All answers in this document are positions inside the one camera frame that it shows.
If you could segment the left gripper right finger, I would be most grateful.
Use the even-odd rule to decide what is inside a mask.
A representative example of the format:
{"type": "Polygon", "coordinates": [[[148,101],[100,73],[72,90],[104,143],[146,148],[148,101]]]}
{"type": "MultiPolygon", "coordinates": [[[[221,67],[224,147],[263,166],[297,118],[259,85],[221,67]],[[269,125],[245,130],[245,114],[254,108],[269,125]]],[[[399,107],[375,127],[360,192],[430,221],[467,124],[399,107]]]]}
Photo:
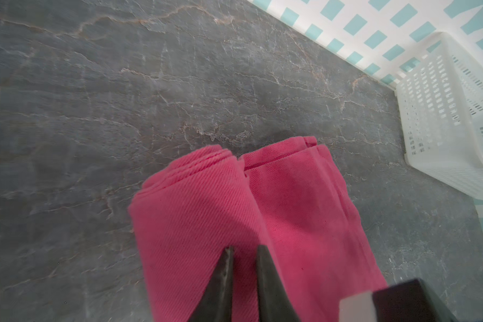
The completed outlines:
{"type": "Polygon", "coordinates": [[[267,246],[258,246],[256,274],[259,321],[300,322],[267,246]]]}

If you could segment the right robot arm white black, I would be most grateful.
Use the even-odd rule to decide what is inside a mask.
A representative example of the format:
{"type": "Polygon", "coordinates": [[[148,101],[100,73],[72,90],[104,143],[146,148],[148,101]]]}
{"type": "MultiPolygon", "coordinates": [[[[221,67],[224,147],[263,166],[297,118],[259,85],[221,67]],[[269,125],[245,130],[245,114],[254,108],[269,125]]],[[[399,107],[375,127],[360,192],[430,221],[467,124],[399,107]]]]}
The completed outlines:
{"type": "Polygon", "coordinates": [[[457,320],[435,291],[421,279],[353,295],[339,303],[340,322],[457,320]]]}

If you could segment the pink long pants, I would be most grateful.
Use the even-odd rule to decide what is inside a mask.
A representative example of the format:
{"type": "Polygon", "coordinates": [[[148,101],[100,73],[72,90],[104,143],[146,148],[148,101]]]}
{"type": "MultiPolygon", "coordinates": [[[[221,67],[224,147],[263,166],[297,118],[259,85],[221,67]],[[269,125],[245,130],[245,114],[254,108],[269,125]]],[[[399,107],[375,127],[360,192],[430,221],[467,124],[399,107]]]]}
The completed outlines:
{"type": "Polygon", "coordinates": [[[342,299],[386,287],[346,183],[314,137],[241,157],[197,150],[152,175],[129,212],[155,321],[190,318],[229,246],[234,321],[259,319],[259,245],[302,321],[337,321],[342,299]]]}

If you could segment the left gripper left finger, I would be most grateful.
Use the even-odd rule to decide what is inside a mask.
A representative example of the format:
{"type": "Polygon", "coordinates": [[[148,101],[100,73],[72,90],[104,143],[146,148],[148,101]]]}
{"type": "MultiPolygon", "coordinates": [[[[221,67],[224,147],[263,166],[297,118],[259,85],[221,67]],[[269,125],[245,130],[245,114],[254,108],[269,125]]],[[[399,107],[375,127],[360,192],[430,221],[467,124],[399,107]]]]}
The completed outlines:
{"type": "Polygon", "coordinates": [[[231,322],[234,249],[225,248],[188,322],[231,322]]]}

